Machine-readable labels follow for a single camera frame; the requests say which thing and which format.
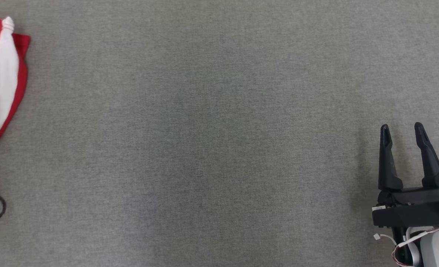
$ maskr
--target white stripe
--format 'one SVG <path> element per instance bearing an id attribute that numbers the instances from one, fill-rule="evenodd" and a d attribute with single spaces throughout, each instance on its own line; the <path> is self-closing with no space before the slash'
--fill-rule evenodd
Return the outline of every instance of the white stripe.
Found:
<path id="1" fill-rule="evenodd" d="M 6 121 L 17 89 L 19 59 L 13 43 L 13 21 L 2 21 L 0 33 L 0 129 Z"/>

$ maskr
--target gray fabric surface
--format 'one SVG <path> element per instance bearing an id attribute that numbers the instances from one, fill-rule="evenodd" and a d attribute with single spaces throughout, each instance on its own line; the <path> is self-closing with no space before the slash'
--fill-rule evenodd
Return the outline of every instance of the gray fabric surface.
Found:
<path id="1" fill-rule="evenodd" d="M 439 155 L 439 0 L 4 0 L 31 35 L 0 141 L 0 267 L 394 266 L 399 176 Z"/>

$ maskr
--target gray tablecloth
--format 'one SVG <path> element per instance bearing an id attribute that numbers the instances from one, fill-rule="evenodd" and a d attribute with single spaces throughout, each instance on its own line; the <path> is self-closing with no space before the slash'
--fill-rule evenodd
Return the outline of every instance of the gray tablecloth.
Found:
<path id="1" fill-rule="evenodd" d="M 439 0 L 4 0 L 32 37 L 0 140 L 0 267 L 394 266 L 439 155 Z"/>

